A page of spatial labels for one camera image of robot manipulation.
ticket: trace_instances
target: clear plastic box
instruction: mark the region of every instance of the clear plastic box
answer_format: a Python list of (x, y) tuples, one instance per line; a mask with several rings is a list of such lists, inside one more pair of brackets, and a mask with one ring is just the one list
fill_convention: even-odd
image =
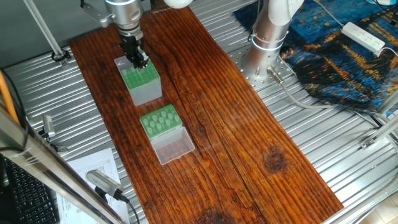
[(132, 63), (126, 56), (117, 58), (114, 62), (129, 90), (134, 105), (139, 106), (162, 97), (160, 76), (151, 61), (143, 70), (132, 67)]
[(185, 127), (175, 129), (150, 142), (160, 164), (164, 165), (195, 149)]
[(173, 105), (142, 116), (140, 122), (162, 165), (195, 149)]

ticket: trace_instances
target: metal table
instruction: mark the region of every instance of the metal table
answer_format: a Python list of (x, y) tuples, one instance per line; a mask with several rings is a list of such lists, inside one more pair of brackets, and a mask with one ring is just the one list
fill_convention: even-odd
[[(190, 7), (219, 46), (230, 54), (248, 45), (249, 35), (232, 12), (254, 1), (197, 0)], [(65, 68), (46, 54), (9, 67), (6, 71), (21, 93), (33, 128), (42, 127), (41, 114), (52, 115), (57, 134), (52, 144), (67, 147), (67, 152), (61, 152), (66, 161), (112, 148), (126, 196), (131, 199), (141, 223), (147, 223), (73, 53), (69, 66)], [(318, 102), (307, 94), (294, 74), (286, 76), (285, 83), (302, 103)], [(345, 207), (356, 200), (364, 200), (363, 195), (369, 192), (383, 189), (385, 182), (397, 174), (398, 157), (389, 141), (359, 150), (359, 142), (375, 132), (362, 117), (338, 108), (300, 108), (276, 83), (255, 89)], [(131, 209), (129, 216), (131, 223), (135, 223)]]

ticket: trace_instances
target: wooden board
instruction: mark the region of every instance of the wooden board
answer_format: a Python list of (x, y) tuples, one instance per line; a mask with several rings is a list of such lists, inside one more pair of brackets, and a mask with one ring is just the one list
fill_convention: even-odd
[[(134, 106), (115, 26), (72, 52), (150, 223), (321, 223), (343, 208), (189, 8), (141, 19), (163, 97)], [(161, 166), (139, 118), (173, 104), (196, 149)]]

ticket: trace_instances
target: starry night painting cloth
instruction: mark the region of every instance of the starry night painting cloth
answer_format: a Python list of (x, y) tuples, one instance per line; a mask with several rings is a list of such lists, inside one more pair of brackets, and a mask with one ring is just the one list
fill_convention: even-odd
[[(398, 8), (383, 11), (365, 0), (320, 1), (342, 24), (352, 22), (398, 49), (398, 28), (391, 25)], [(256, 21), (257, 3), (234, 12), (247, 30)], [(294, 15), (281, 56), (313, 97), (328, 105), (374, 114), (398, 89), (398, 58), (385, 50), (380, 57), (340, 32), (341, 26), (312, 0)], [(395, 105), (387, 112), (398, 109)]]

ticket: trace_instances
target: paper sheet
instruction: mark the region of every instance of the paper sheet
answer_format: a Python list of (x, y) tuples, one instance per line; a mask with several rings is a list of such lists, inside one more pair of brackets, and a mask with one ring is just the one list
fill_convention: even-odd
[[(116, 182), (120, 183), (118, 170), (114, 162), (112, 149), (105, 149), (96, 152), (89, 156), (68, 162), (68, 164), (82, 177), (92, 189), (95, 185), (87, 181), (86, 174), (88, 171), (98, 169)], [(116, 199), (106, 195), (109, 205), (113, 210), (126, 222), (129, 221), (129, 214), (127, 212), (127, 205), (125, 202), (117, 201)], [(96, 220), (91, 218), (85, 212), (74, 206), (61, 195), (57, 194), (58, 212), (60, 215), (61, 224), (96, 224)]]

